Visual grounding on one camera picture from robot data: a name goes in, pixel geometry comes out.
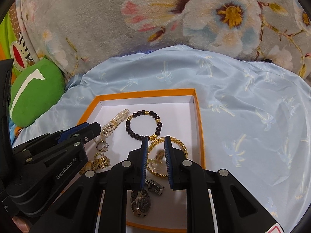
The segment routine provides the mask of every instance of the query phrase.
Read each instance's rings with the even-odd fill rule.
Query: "plush toy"
[[[55,105],[65,91],[62,72],[50,60],[27,67],[11,87],[10,117],[27,127]]]

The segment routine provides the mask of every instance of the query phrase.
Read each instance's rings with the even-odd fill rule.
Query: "yellow flower center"
[[[310,18],[308,17],[308,15],[307,15],[307,13],[305,13],[305,12],[302,13],[302,20],[303,20],[303,22],[304,22],[304,24],[306,26],[311,25],[311,21],[310,21]]]
[[[220,21],[228,24],[229,28],[238,28],[243,22],[243,10],[240,6],[228,3],[217,10],[220,15]]]

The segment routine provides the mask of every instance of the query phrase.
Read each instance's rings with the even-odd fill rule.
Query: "green fabric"
[[[17,41],[17,39],[12,28],[10,16],[7,14],[0,24],[0,43],[7,59],[11,58],[10,47],[13,41]]]
[[[19,96],[11,113],[12,104],[19,89],[36,69],[45,79],[32,79]],[[65,82],[59,68],[50,60],[41,60],[39,63],[26,68],[13,83],[10,103],[11,119],[20,127],[31,125],[59,101],[64,91]]]

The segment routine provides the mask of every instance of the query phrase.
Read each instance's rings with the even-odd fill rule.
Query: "silver screw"
[[[95,172],[92,170],[89,170],[85,173],[85,176],[88,178],[92,178],[95,175]]]
[[[226,169],[221,169],[221,170],[219,171],[219,174],[220,174],[221,176],[226,177],[226,176],[229,175],[229,172],[228,172]]]
[[[124,167],[129,167],[129,166],[131,166],[131,164],[132,164],[132,162],[128,161],[128,160],[122,162],[122,166],[124,166]]]
[[[191,166],[192,165],[192,162],[190,160],[184,160],[183,161],[183,165],[184,166]]]

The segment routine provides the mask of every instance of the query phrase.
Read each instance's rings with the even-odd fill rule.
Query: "blue bedsheet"
[[[290,232],[311,202],[311,90],[272,63],[184,45],[110,58],[77,76],[15,145],[75,126],[96,95],[172,88],[197,91],[207,169],[228,169]]]

